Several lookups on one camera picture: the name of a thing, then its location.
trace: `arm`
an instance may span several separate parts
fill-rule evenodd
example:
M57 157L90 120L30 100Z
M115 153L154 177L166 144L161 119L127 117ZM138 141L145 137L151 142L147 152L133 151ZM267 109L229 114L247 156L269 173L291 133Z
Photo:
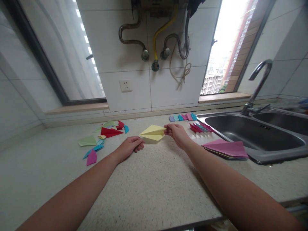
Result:
M193 142L183 126L165 125L201 175L207 188L239 230L304 230L278 202L253 182Z
M77 230L115 167L144 148L138 137L127 138L114 152L99 161L47 201L17 230Z

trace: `granite countertop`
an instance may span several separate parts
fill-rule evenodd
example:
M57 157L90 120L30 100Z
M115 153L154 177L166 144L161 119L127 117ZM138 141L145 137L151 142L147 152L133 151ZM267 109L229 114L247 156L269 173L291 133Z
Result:
M169 123L169 115L122 120L127 134L107 138L98 161L126 137L152 124ZM195 134L188 121L179 121L198 144L219 137ZM14 230L58 191L91 166L82 160L91 147L77 140L99 124L45 129L0 153L0 229ZM226 161L278 202L308 197L308 158L261 166L248 161ZM79 230L162 230L222 218L206 186L187 155L171 137L147 143L117 166Z

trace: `faucet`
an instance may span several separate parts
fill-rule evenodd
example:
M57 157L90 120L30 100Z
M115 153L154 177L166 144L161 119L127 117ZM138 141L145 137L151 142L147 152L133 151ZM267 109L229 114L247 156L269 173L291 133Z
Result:
M259 74L260 70L266 65L266 70L264 72L264 75L259 83L259 85L257 86L257 88L255 89L254 93L251 95L248 103L245 104L244 108L241 111L241 114L244 116L248 116L250 112L258 114L260 113L262 110L264 110L265 108L269 107L270 104L266 105L263 108L253 108L253 102L256 99L257 95L259 94L263 84L265 83L270 70L272 69L272 64L273 61L271 59L267 59L265 61L263 61L262 63L260 63L256 69L253 71L253 73L251 74L250 78L248 80L254 80L257 75Z

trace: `stainless steel sink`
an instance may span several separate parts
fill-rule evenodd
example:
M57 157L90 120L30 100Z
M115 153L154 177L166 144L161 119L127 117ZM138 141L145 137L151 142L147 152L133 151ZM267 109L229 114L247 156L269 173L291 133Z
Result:
M257 116L267 118L269 116L265 114L270 113L261 113ZM308 156L307 135L258 120L256 116L249 117L241 115L240 112L231 112L202 114L197 115L197 118L210 125L223 139L229 142L243 141L247 154L258 164L277 163Z
M262 113L253 115L254 118L266 123L308 136L308 119L286 113Z

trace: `left hand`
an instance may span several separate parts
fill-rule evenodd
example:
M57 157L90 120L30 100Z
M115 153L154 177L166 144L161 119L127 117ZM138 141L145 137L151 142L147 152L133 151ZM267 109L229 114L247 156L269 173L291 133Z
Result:
M144 148L144 140L138 136L128 137L123 143L114 151L118 163L123 162L129 157L133 151L138 152Z

